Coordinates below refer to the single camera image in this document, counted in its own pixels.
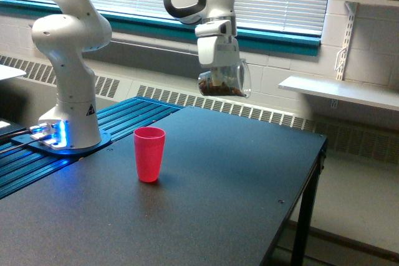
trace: cable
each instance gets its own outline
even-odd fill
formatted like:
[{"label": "cable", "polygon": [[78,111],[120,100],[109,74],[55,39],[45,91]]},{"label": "cable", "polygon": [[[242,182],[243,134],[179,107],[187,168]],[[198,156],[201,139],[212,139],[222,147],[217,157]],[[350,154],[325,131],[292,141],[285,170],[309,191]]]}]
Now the cable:
[{"label": "cable", "polygon": [[14,132],[14,133],[6,134],[6,135],[0,137],[0,143],[2,143],[3,141],[6,141],[6,140],[10,140],[11,138],[19,136],[19,135],[29,134],[30,132],[31,131],[29,129],[26,129],[26,130]]},{"label": "cable", "polygon": [[37,142],[37,141],[49,140],[50,138],[52,138],[52,135],[46,135],[46,136],[43,136],[42,138],[39,138],[37,140],[31,140],[28,143],[23,143],[21,145],[14,146],[12,148],[8,148],[8,149],[5,149],[5,150],[2,150],[2,151],[0,151],[0,155],[5,154],[5,153],[10,152],[10,151],[17,150],[19,148],[23,148],[23,147],[25,147],[25,146],[27,146],[27,145],[29,145],[31,143]]},{"label": "cable", "polygon": [[36,126],[32,126],[29,129],[25,129],[22,131],[10,133],[7,135],[0,136],[0,144],[4,143],[5,141],[10,140],[13,137],[23,135],[23,134],[36,134],[39,132],[47,131],[50,128],[50,124],[48,123],[43,123],[43,124],[38,124]]}]

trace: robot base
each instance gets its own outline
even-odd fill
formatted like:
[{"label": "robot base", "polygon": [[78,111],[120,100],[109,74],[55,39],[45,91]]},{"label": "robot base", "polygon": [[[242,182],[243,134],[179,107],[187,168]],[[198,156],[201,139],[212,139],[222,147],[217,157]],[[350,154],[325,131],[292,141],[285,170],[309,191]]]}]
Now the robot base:
[{"label": "robot base", "polygon": [[[54,150],[50,148],[49,146],[45,146],[42,142],[37,141],[35,143],[31,143],[26,146],[26,148],[30,148],[32,150],[40,151],[40,152],[45,152],[49,155],[54,155],[54,156],[61,156],[61,157],[84,157],[88,156],[98,150],[101,150],[102,148],[108,146],[111,143],[111,134],[107,133],[104,130],[100,130],[100,136],[101,136],[101,141],[95,146],[91,146],[89,148],[84,148],[84,149],[67,149],[67,150]],[[28,143],[32,141],[32,138],[29,134],[26,135],[21,135],[18,137],[15,137],[11,140],[12,143],[21,145],[23,143]]]}]

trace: radiator vent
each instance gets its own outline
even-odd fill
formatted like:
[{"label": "radiator vent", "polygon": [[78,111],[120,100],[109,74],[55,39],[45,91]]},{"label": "radiator vent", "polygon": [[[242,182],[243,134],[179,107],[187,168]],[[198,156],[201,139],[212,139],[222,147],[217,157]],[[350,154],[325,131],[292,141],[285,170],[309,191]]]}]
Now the radiator vent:
[{"label": "radiator vent", "polygon": [[337,125],[325,121],[312,121],[295,116],[292,113],[268,110],[223,99],[205,98],[171,90],[161,90],[159,88],[147,87],[146,85],[140,86],[137,96],[155,100],[160,99],[164,102],[181,106],[196,106],[288,126],[297,130],[324,134],[329,137],[330,150],[399,164],[399,135],[385,134],[382,131],[368,131],[366,128],[344,123]]},{"label": "radiator vent", "polygon": [[[0,65],[12,67],[25,71],[24,76],[27,80],[44,82],[51,85],[57,85],[54,69],[51,65],[30,62],[28,60],[16,59],[13,57],[1,56]],[[120,81],[114,78],[103,76],[95,77],[95,94],[107,98],[114,98]]]}]

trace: red cup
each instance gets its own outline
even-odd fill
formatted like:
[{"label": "red cup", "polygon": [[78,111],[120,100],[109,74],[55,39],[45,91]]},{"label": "red cup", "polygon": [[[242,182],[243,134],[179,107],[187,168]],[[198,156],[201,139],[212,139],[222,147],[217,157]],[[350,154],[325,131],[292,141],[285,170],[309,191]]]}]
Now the red cup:
[{"label": "red cup", "polygon": [[165,131],[155,127],[142,127],[135,130],[136,169],[139,180],[150,183],[158,179],[165,135]]}]

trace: white shelf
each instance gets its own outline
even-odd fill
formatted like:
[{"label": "white shelf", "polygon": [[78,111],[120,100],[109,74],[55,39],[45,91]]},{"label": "white shelf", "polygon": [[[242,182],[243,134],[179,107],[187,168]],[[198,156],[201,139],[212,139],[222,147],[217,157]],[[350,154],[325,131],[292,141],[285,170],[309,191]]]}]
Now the white shelf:
[{"label": "white shelf", "polygon": [[0,65],[0,80],[10,79],[14,77],[24,76],[26,73],[22,70]]},{"label": "white shelf", "polygon": [[368,6],[399,7],[399,1],[394,1],[394,0],[339,0],[339,1],[366,4]]},{"label": "white shelf", "polygon": [[315,76],[290,76],[279,84],[279,88],[399,111],[399,91],[366,83],[338,81]]}]

